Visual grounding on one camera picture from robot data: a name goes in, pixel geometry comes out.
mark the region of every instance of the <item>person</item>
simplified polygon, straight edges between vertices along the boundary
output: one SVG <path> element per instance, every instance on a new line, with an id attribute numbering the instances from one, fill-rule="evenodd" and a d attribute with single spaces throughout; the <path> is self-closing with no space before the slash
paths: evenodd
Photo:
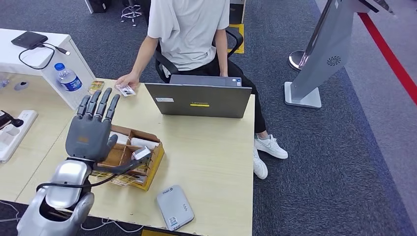
<path id="1" fill-rule="evenodd" d="M 132 71 L 121 76 L 116 84 L 135 89 L 158 43 L 162 55 L 180 74 L 240 77 L 242 86 L 251 87 L 255 95 L 253 171 L 265 179 L 268 169 L 258 150 L 281 159 L 288 154 L 267 132 L 255 85 L 227 58 L 229 11 L 230 0 L 151 0 L 148 35 L 139 48 Z"/>

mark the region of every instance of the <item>bottle cap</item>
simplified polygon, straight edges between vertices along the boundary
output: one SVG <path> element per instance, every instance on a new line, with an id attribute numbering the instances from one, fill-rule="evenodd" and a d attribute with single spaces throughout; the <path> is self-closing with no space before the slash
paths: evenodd
<path id="1" fill-rule="evenodd" d="M 65 65 L 62 63 L 56 63 L 55 64 L 55 70 L 60 71 L 60 70 L 64 70 L 65 69 Z"/>

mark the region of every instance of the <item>laptop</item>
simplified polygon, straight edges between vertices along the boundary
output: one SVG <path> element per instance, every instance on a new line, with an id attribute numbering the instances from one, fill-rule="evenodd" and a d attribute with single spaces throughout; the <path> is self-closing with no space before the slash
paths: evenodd
<path id="1" fill-rule="evenodd" d="M 169 84 L 145 83 L 164 115 L 242 118 L 252 88 L 241 78 L 172 75 Z"/>

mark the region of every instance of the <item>metal stand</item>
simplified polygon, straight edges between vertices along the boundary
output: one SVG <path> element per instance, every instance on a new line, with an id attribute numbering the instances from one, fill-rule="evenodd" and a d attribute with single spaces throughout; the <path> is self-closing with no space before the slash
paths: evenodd
<path id="1" fill-rule="evenodd" d="M 142 16 L 142 13 L 139 11 L 141 9 L 140 5 L 134 5 L 132 0 L 129 0 L 130 6 L 126 7 L 121 11 L 121 22 L 123 23 L 124 18 L 132 19 L 133 25 L 136 26 L 135 18 Z"/>
<path id="2" fill-rule="evenodd" d="M 356 12 L 369 12 L 360 0 L 328 0 L 305 51 L 290 54 L 290 66 L 300 71 L 285 82 L 285 104 L 321 108 L 318 86 L 347 62 Z"/>

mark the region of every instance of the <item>stool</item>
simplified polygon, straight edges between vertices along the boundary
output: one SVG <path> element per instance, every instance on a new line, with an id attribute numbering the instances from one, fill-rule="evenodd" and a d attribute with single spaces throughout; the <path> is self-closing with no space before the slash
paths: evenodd
<path id="1" fill-rule="evenodd" d="M 140 9 L 140 5 L 135 5 L 133 0 L 129 0 L 129 6 L 121 11 L 121 22 L 124 22 L 125 18 L 132 19 L 133 26 L 136 26 L 135 18 L 142 15 L 142 13 L 139 12 Z"/>

